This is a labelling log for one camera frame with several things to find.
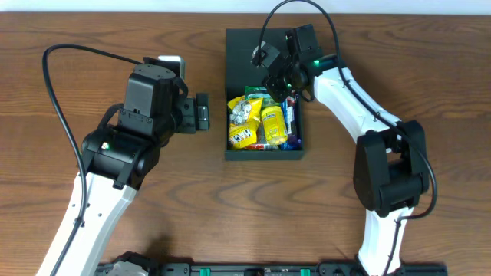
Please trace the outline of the blue wafer bar wrapper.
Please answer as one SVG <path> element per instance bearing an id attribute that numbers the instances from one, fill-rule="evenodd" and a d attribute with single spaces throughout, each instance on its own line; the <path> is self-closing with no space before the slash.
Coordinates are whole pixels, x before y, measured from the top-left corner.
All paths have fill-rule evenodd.
<path id="1" fill-rule="evenodd" d="M 280 146 L 281 150 L 299 150 L 301 148 L 302 140 L 296 120 L 296 103 L 295 97 L 288 96 L 281 104 L 287 132 L 287 141 Z"/>

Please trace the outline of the green red chocolate bar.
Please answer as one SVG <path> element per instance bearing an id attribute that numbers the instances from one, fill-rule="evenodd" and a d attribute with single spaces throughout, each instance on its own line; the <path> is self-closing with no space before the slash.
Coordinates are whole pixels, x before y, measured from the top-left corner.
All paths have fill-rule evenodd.
<path id="1" fill-rule="evenodd" d="M 245 86 L 245 99 L 271 99 L 271 95 L 265 87 Z"/>

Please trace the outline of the dark green box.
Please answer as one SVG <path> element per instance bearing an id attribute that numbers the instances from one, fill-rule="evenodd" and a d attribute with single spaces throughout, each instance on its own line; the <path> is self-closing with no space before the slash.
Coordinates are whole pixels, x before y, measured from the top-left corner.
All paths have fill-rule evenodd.
<path id="1" fill-rule="evenodd" d="M 225 72 L 225 97 L 226 104 L 235 97 L 245 94 L 245 86 L 261 86 L 267 70 L 257 68 L 251 64 L 252 52 L 257 47 L 260 28 L 227 28 L 226 29 L 226 72 Z M 288 54 L 285 40 L 287 28 L 267 29 L 263 41 L 268 42 L 281 51 Z M 295 123 L 301 138 L 300 147 L 297 150 L 232 150 L 229 142 L 229 116 L 228 107 L 225 108 L 226 134 L 225 134 L 225 160 L 226 161 L 270 161 L 270 160 L 300 160 L 304 155 L 304 132 L 302 106 L 300 100 L 295 106 Z"/>

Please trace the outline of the yellow Mentos bottle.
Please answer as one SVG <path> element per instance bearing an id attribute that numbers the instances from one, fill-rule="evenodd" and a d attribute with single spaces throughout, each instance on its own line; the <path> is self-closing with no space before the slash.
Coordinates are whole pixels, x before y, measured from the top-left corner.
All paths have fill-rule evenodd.
<path id="1" fill-rule="evenodd" d="M 261 112 L 265 138 L 271 145 L 280 145 L 287 141 L 288 133 L 282 108 L 279 106 L 266 107 Z"/>

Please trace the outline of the yellow Hacks candy bag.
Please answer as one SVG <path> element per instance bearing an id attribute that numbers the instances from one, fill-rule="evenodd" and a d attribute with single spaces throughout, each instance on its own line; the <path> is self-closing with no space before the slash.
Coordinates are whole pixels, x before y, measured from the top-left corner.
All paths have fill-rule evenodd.
<path id="1" fill-rule="evenodd" d="M 261 119 L 262 98 L 236 97 L 227 103 L 229 108 L 228 142 L 233 150 L 240 150 L 257 142 Z"/>

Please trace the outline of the dark blue Dairy Milk bar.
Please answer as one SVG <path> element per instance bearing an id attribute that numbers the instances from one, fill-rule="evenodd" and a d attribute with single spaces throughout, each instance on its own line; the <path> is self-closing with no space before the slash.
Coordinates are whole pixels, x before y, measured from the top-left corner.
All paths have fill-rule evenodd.
<path id="1" fill-rule="evenodd" d="M 295 106 L 296 106 L 296 99 L 292 96 L 288 96 L 284 102 L 284 115 L 285 115 L 285 123 L 287 126 L 287 134 L 289 140 L 296 140 L 298 138 Z"/>

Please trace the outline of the green snack bag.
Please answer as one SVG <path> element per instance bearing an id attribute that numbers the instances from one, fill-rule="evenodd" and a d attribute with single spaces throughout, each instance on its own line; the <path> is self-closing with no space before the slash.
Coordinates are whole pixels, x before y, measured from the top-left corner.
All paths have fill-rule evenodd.
<path id="1" fill-rule="evenodd" d="M 278 106 L 279 103 L 275 102 L 269 95 L 266 94 L 250 94 L 247 96 L 248 100 L 262 99 L 262 107 L 260 111 L 263 111 L 266 107 Z M 256 131 L 257 140 L 255 143 L 245 147 L 246 150 L 262 150 L 262 151 L 276 151 L 280 150 L 278 145 L 270 144 L 266 137 L 264 131 L 264 125 L 262 119 L 260 120 L 259 127 Z"/>

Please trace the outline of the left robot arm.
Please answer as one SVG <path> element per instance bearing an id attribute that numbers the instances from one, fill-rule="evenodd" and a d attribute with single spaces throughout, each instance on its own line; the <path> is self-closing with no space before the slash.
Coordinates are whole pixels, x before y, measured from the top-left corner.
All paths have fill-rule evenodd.
<path id="1" fill-rule="evenodd" d="M 39 275 L 93 275 L 112 233 L 161 149 L 176 133 L 208 130 L 208 97 L 189 97 L 180 56 L 145 57 L 123 103 L 111 106 L 82 143 L 81 170 Z"/>

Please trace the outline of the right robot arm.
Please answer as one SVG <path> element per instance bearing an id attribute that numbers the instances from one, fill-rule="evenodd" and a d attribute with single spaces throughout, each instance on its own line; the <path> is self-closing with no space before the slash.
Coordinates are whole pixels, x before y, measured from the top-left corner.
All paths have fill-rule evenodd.
<path id="1" fill-rule="evenodd" d="M 264 67 L 263 81 L 276 101 L 307 91 L 324 104 L 356 144 L 353 184 L 366 209 L 364 240 L 357 260 L 362 274 L 400 270 L 407 221 L 429 188 L 424 131 L 376 103 L 357 83 L 339 53 L 324 55 L 312 25 L 286 31 L 288 55 L 260 40 L 252 63 Z"/>

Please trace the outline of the black mounting rail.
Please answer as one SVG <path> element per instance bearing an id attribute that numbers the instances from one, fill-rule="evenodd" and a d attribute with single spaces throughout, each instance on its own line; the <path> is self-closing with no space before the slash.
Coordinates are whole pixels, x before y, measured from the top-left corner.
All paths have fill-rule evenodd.
<path id="1" fill-rule="evenodd" d="M 365 272 L 357 264 L 323 262 L 316 265 L 253 264 L 253 265 L 191 265 L 169 263 L 158 269 L 137 270 L 129 264 L 105 264 L 94 272 L 96 275 L 162 275 L 162 276 L 355 276 Z"/>

